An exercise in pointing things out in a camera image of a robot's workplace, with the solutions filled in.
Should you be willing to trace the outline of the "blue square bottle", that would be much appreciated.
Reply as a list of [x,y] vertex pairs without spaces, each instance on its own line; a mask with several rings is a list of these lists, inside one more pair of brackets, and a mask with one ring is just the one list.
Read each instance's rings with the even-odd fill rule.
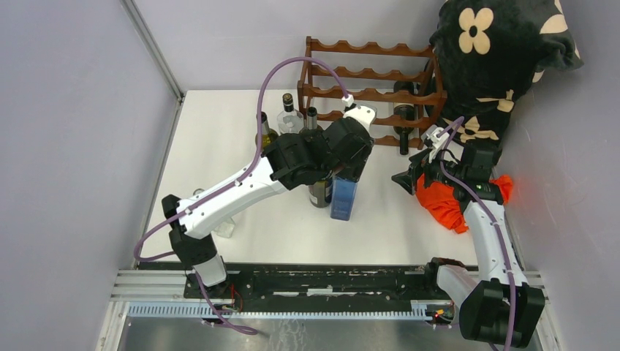
[[333,180],[332,200],[330,205],[331,219],[349,221],[352,215],[353,204],[358,183],[344,178],[335,177]]

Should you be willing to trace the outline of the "green wine bottle white label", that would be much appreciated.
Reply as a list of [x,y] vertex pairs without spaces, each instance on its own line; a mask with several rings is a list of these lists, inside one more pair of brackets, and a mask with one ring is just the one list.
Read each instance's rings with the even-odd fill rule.
[[[416,83],[406,81],[396,81],[393,86],[394,92],[406,91],[413,95],[417,87]],[[409,103],[394,103],[393,114],[398,115],[401,120],[415,121],[417,119],[417,109]],[[409,135],[414,131],[411,127],[394,127],[395,133],[398,135],[400,155],[409,154]]]

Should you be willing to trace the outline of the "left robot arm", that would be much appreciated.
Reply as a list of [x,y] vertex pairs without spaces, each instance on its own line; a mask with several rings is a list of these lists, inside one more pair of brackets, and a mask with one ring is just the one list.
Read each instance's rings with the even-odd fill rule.
[[255,203],[298,186],[334,175],[358,180],[374,146],[369,127],[368,122],[349,116],[326,130],[281,135],[265,147],[255,166],[247,166],[218,186],[190,198],[164,197],[174,254],[197,273],[206,293],[212,298],[224,296],[230,279],[211,236],[216,227]]

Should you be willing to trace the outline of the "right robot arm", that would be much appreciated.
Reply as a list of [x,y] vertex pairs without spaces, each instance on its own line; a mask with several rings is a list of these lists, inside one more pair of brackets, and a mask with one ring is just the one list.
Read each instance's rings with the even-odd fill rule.
[[448,154],[427,148],[410,157],[408,170],[391,178],[411,195],[421,195],[434,184],[452,187],[457,212],[475,246],[477,278],[461,262],[435,257],[425,267],[423,291],[431,298],[448,294],[465,339],[525,348],[545,308],[545,296],[530,285],[518,264],[505,225],[505,200],[499,185],[491,182],[501,151],[492,143],[471,142],[457,162],[445,161]]

